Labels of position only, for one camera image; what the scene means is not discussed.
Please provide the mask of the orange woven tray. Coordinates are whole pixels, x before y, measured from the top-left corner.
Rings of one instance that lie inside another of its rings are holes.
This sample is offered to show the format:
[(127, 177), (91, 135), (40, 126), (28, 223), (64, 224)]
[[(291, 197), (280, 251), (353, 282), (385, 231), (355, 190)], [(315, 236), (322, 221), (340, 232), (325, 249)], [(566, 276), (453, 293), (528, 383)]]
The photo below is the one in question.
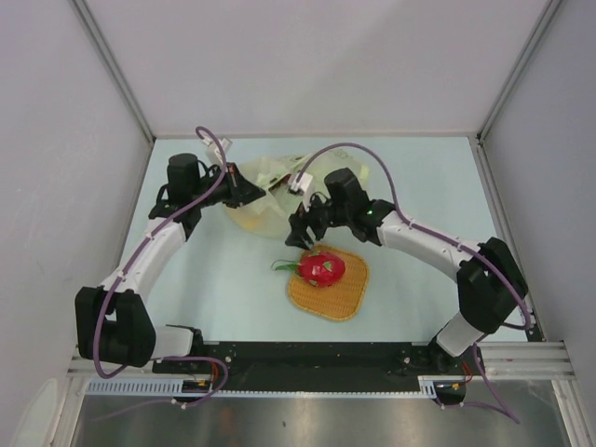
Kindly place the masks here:
[(339, 249), (317, 245), (314, 249), (331, 251), (345, 261), (344, 276), (326, 288), (313, 287), (291, 273), (288, 294), (298, 308), (317, 316), (344, 321), (353, 318), (360, 305), (369, 280), (369, 268), (358, 255)]

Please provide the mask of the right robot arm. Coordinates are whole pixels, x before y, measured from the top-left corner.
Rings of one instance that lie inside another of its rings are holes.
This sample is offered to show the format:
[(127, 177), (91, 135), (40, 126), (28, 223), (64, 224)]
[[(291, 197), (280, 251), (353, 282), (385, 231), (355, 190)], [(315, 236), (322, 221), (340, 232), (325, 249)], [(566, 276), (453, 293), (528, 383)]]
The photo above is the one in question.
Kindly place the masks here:
[(525, 305), (527, 283), (503, 240), (466, 242), (415, 223), (396, 204), (369, 198), (350, 169), (331, 172), (324, 184), (327, 199), (315, 192), (310, 174), (290, 177), (289, 190), (301, 203), (289, 218), (287, 245), (306, 249), (328, 229), (346, 227), (362, 242), (405, 252), (452, 279), (459, 310), (430, 343), (429, 361), (437, 372), (452, 373), (470, 346)]

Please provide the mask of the red dragon fruit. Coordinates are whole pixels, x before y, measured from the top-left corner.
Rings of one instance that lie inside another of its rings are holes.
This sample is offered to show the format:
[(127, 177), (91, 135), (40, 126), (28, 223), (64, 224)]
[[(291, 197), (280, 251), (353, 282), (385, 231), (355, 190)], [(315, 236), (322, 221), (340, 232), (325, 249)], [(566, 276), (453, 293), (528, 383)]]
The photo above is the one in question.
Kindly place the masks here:
[(290, 272), (305, 283), (318, 288), (336, 284), (345, 274), (345, 261), (328, 250), (305, 251), (298, 261), (276, 261), (273, 271)]

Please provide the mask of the translucent plastic bag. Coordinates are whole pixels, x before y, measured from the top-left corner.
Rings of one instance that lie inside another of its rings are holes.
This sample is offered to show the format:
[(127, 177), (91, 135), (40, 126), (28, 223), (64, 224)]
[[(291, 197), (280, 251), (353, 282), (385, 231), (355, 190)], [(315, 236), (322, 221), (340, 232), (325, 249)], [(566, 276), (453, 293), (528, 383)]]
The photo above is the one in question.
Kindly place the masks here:
[[(227, 209), (228, 216), (243, 230), (261, 237), (285, 238), (290, 232), (288, 219), (301, 203), (289, 192), (291, 176), (299, 173), (310, 155), (262, 156), (239, 165), (240, 173), (265, 190), (265, 196), (239, 209)], [(314, 190), (321, 198), (330, 196), (324, 178), (331, 172), (349, 168), (363, 188), (368, 187), (370, 168), (344, 149), (333, 149), (319, 156), (306, 170), (313, 176)]]

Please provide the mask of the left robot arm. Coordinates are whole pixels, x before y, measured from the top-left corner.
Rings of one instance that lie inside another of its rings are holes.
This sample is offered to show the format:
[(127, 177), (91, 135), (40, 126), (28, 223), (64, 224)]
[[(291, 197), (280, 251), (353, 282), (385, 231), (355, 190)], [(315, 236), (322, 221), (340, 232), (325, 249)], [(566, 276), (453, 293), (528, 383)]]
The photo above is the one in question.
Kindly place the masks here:
[(171, 257), (193, 234), (206, 207), (238, 209), (265, 197), (236, 164), (206, 166), (193, 154), (169, 159), (166, 184), (158, 191), (145, 234), (129, 259), (101, 285), (83, 287), (74, 299), (79, 355), (109, 377), (104, 362), (119, 368), (142, 367), (172, 357), (186, 372), (199, 370), (205, 348), (192, 327), (157, 327), (145, 307), (151, 289)]

